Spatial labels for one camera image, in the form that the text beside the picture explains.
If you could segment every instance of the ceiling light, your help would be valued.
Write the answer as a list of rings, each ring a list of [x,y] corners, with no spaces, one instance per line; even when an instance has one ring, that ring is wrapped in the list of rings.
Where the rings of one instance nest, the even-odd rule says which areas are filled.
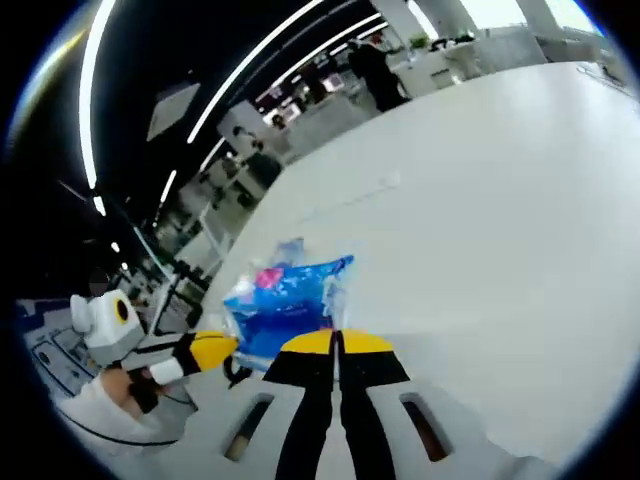
[[[162,191],[162,196],[160,197],[160,203],[164,203],[164,201],[167,199],[167,195],[169,195],[169,189],[171,188],[171,184],[173,183],[173,179],[176,178],[176,173],[178,173],[176,170],[173,170],[171,172],[171,175],[169,175],[169,180],[167,180],[167,184],[164,186],[164,190]]]
[[[93,197],[93,204],[96,210],[100,212],[103,217],[107,216],[107,211],[104,209],[104,203],[102,203],[102,197]]]
[[[207,155],[207,158],[204,159],[204,162],[202,162],[202,164],[200,165],[200,172],[204,172],[205,168],[207,168],[207,165],[209,164],[209,161],[213,158],[213,156],[216,154],[216,152],[218,151],[218,149],[222,146],[222,144],[224,143],[225,138],[222,137],[220,140],[218,140],[218,143],[216,143],[213,148],[211,149],[211,151],[209,152],[209,155]]]
[[[340,53],[342,50],[344,50],[347,47],[348,47],[348,45],[346,43],[343,43],[338,48],[334,48],[333,50],[331,50],[329,52],[329,55],[335,55],[336,53]]]
[[[116,0],[104,0],[98,7],[87,38],[87,46],[84,51],[82,71],[80,73],[80,98],[78,107],[80,150],[82,151],[82,161],[84,162],[87,182],[91,189],[96,186],[97,178],[93,158],[93,145],[91,143],[91,85],[93,83],[93,73],[96,68],[96,58],[98,57],[100,40],[102,39],[107,20],[115,3]]]
[[[271,84],[271,88],[275,88],[278,85],[280,85],[282,82],[284,82],[284,80],[291,75],[293,72],[295,72],[296,70],[298,70],[298,68],[300,68],[302,65],[304,65],[305,63],[307,63],[309,60],[311,60],[313,57],[315,57],[316,55],[318,55],[320,52],[322,52],[323,50],[325,50],[327,47],[329,47],[332,43],[336,42],[337,40],[340,40],[342,37],[344,37],[345,35],[349,35],[351,32],[353,32],[354,30],[357,30],[358,28],[362,27],[363,25],[366,25],[369,22],[372,22],[378,18],[380,18],[382,15],[380,13],[376,13],[374,15],[371,15],[370,17],[365,18],[364,20],[359,21],[358,23],[356,23],[355,25],[350,26],[349,28],[347,28],[346,30],[343,30],[342,32],[340,32],[339,34],[331,37],[329,40],[327,40],[326,42],[324,42],[322,45],[320,45],[318,48],[316,48],[313,52],[309,53],[308,55],[306,55],[305,57],[301,58],[300,60],[298,60],[298,62],[293,65],[291,68],[289,68],[289,70],[287,70],[285,73],[283,73],[282,75],[280,75],[280,77],[278,77],[278,79],[273,82]]]
[[[363,39],[368,37],[369,35],[371,35],[372,33],[377,32],[378,30],[382,30],[383,28],[387,28],[389,26],[389,24],[387,22],[381,23],[380,25],[370,28],[369,30],[367,30],[366,32],[362,32],[360,35],[358,35],[359,39]]]
[[[209,101],[209,104],[204,109],[204,112],[202,112],[202,115],[200,115],[200,118],[196,122],[196,125],[193,127],[193,130],[189,134],[189,137],[187,138],[187,143],[193,143],[193,141],[196,138],[196,135],[198,135],[198,132],[202,128],[202,125],[204,125],[204,122],[207,120],[207,117],[209,116],[213,108],[217,105],[217,103],[220,101],[220,99],[226,93],[226,91],[229,90],[229,87],[231,87],[233,82],[235,82],[236,78],[238,78],[240,74],[244,71],[244,69],[249,66],[249,64],[253,61],[253,59],[256,58],[260,54],[260,52],[265,49],[267,45],[269,45],[278,35],[280,35],[287,28],[289,28],[296,20],[298,20],[300,17],[302,17],[304,14],[306,14],[313,8],[320,5],[323,1],[324,0],[313,0],[307,3],[304,7],[296,11],[284,22],[278,25],[275,28],[275,30],[273,30],[271,33],[269,33],[269,35],[264,37],[262,41],[258,45],[256,45],[254,49],[251,50],[251,52],[249,52],[249,55],[247,55],[240,62],[240,64],[233,70],[233,72],[231,72],[231,75],[229,75],[229,77],[224,81],[224,83],[220,85],[220,88],[218,89],[218,91],[213,95],[213,98],[211,99],[211,101]]]
[[[414,0],[409,0],[407,2],[407,7],[409,8],[411,14],[416,17],[416,20],[422,27],[422,30],[424,30],[424,33],[427,34],[429,39],[435,40],[436,38],[438,38],[438,32],[436,32],[436,29],[433,28],[433,25],[429,21],[429,18],[425,15],[420,6]]]

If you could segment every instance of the black cable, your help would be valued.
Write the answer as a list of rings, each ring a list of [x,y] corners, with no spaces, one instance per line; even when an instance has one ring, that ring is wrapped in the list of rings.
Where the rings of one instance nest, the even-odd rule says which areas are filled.
[[[102,438],[103,440],[108,440],[110,442],[113,443],[119,443],[120,445],[130,445],[133,447],[162,447],[162,446],[166,446],[166,445],[173,445],[174,443],[176,443],[179,439],[176,440],[167,440],[165,442],[132,442],[129,440],[121,440],[119,438],[112,438],[112,437],[108,437],[106,435],[103,435],[102,433],[96,432],[95,430],[90,429],[89,427],[82,425],[80,422],[78,422],[77,420],[74,420],[73,418],[71,418],[69,415],[67,415],[66,413],[64,413],[62,410],[60,410],[59,408],[56,407],[56,410],[58,412],[60,412],[60,414],[65,417],[67,420],[69,420],[71,423],[74,423],[75,425],[77,425],[78,427],[82,428],[84,431],[95,435],[98,438]]]
[[[191,403],[189,400],[180,400],[180,399],[174,398],[174,397],[172,397],[170,395],[167,395],[166,393],[164,394],[164,396],[167,397],[169,400],[173,400],[174,402],[180,403],[182,405],[190,405],[190,406],[193,405],[193,403]]]

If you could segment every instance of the led light strip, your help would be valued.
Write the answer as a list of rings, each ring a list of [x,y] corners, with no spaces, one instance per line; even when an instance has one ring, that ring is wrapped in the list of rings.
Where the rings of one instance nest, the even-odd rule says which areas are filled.
[[[373,14],[370,17],[365,18],[364,20],[361,20],[360,22],[356,23],[355,25],[350,26],[349,28],[347,28],[346,30],[343,30],[342,32],[340,32],[339,34],[331,37],[329,40],[327,40],[326,42],[324,42],[322,45],[320,45],[318,48],[316,48],[315,50],[313,50],[311,53],[307,54],[306,56],[304,56],[303,58],[301,58],[300,60],[298,60],[298,62],[296,62],[291,68],[289,68],[289,70],[287,70],[286,72],[284,72],[282,75],[280,75],[280,77],[278,77],[278,79],[273,82],[271,84],[271,88],[275,88],[278,85],[280,85],[282,82],[284,82],[286,80],[286,78],[291,75],[293,72],[295,72],[298,68],[300,68],[302,65],[304,65],[305,63],[307,63],[309,60],[311,60],[313,57],[315,57],[316,55],[318,55],[320,52],[322,52],[323,50],[325,50],[327,47],[329,47],[332,43],[336,42],[337,40],[340,40],[342,37],[344,37],[345,35],[349,35],[351,32],[353,32],[354,30],[357,30],[358,28],[362,27],[363,25],[366,25],[369,22],[372,22],[378,18],[380,18],[382,15],[379,13]]]
[[[103,217],[107,216],[107,211],[104,209],[104,203],[102,203],[102,197],[93,197],[93,204],[96,207],[96,210],[100,212],[100,215]]]
[[[164,186],[164,190],[162,191],[162,196],[160,197],[160,205],[162,205],[164,201],[167,199],[167,195],[169,195],[169,190],[171,189],[171,184],[173,183],[173,180],[176,178],[176,173],[178,172],[176,170],[173,170],[171,172],[171,175],[169,175],[169,180],[167,180],[167,184]]]
[[[202,125],[204,125],[204,122],[207,120],[207,117],[211,114],[211,111],[213,110],[213,108],[218,104],[222,96],[227,92],[227,90],[229,90],[229,87],[233,84],[233,82],[235,82],[236,78],[240,76],[240,74],[244,71],[244,69],[249,66],[249,64],[253,61],[253,59],[256,58],[258,54],[262,50],[264,50],[264,48],[267,45],[269,45],[278,35],[284,32],[291,25],[293,25],[293,23],[296,22],[300,17],[302,17],[303,15],[308,13],[310,10],[320,5],[323,1],[324,0],[313,0],[312,2],[309,2],[308,4],[306,4],[300,10],[298,10],[289,18],[287,18],[284,22],[282,22],[269,35],[264,37],[262,41],[258,45],[256,45],[253,50],[251,50],[249,55],[247,55],[240,62],[240,64],[235,68],[235,70],[231,72],[231,75],[229,75],[229,77],[220,86],[218,91],[213,95],[213,98],[211,99],[207,107],[204,109],[204,112],[202,112],[202,115],[200,115],[200,118],[196,122],[196,125],[193,127],[193,130],[191,130],[191,133],[187,138],[187,143],[193,143],[193,141],[196,138],[196,135],[198,135],[198,132],[202,128]]]
[[[209,165],[209,162],[211,161],[211,159],[213,158],[213,156],[216,154],[216,152],[220,149],[220,147],[222,146],[222,144],[225,142],[225,138],[222,137],[220,140],[218,140],[218,143],[216,143],[213,148],[211,149],[211,151],[209,152],[209,155],[207,155],[207,158],[204,159],[204,162],[202,162],[202,164],[200,165],[200,173],[204,172],[204,170],[207,168],[207,165]]]
[[[367,30],[366,32],[362,32],[360,35],[358,35],[358,38],[360,40],[362,40],[363,38],[368,37],[369,35],[371,35],[372,33],[377,32],[378,30],[382,30],[383,28],[387,28],[389,26],[389,24],[387,22],[381,23],[380,25],[377,25],[373,28],[370,28],[369,30]]]
[[[87,182],[89,183],[89,188],[92,190],[96,186],[97,177],[93,158],[93,145],[91,143],[91,86],[93,84],[93,74],[96,68],[100,40],[102,39],[102,34],[107,26],[107,20],[115,3],[116,0],[104,0],[98,7],[87,38],[87,46],[84,51],[82,71],[80,73],[80,98],[78,107],[80,150],[82,151],[82,161],[84,162]],[[96,199],[94,199],[94,203],[96,204],[96,208],[98,208]],[[98,209],[98,211],[102,213],[102,215],[106,215],[104,205],[102,205],[102,210]]]

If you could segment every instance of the person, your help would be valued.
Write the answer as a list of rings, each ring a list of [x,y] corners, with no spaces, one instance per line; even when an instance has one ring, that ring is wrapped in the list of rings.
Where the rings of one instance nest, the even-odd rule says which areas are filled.
[[[352,40],[349,42],[349,66],[354,75],[363,78],[381,112],[396,108],[408,100],[398,91],[399,79],[387,65],[387,53],[373,45]]]
[[[276,181],[282,166],[276,160],[277,154],[268,146],[268,142],[248,132],[244,127],[235,126],[233,135],[242,143],[242,153],[254,178],[267,189]]]
[[[131,383],[126,371],[103,369],[78,395],[58,401],[55,409],[82,443],[99,456],[153,453],[182,438],[186,419],[195,412],[190,401],[176,398],[181,395],[173,388],[171,394],[167,388],[158,389],[158,406],[143,414],[129,393]]]

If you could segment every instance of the office desk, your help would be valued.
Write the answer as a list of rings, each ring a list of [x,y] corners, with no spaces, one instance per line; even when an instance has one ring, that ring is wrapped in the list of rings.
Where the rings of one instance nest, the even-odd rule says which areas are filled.
[[[312,261],[353,253],[351,326],[387,336],[503,448],[563,464],[637,361],[637,110],[565,63],[381,115],[283,172],[205,311],[278,240],[304,236]]]

